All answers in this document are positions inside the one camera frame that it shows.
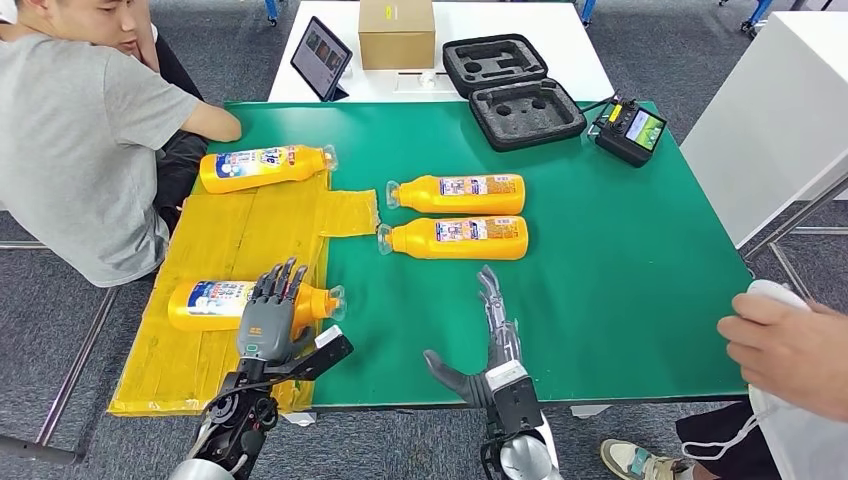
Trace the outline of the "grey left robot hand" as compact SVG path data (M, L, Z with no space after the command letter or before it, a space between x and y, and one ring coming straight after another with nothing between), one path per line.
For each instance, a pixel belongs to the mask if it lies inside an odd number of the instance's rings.
M314 340L312 326L294 327L296 297L308 269L290 257L257 280L241 315L237 348L243 359L282 365Z

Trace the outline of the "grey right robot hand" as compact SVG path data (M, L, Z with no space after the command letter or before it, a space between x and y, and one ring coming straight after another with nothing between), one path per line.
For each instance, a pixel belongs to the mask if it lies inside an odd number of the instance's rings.
M433 350L423 352L430 374L444 387L457 394L466 404L474 408L485 408L494 404L491 388L485 374L502 364L521 360L520 341L516 324L507 320L504 298L497 275L484 265L477 273L482 285L478 293L488 324L488 360L481 372L468 375L446 365Z

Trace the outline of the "person's hand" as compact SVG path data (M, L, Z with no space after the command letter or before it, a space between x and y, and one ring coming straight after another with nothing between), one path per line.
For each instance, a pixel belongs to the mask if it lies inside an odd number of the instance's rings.
M847 420L847 316L815 301L807 310L754 294L718 321L728 356L750 385L835 421Z

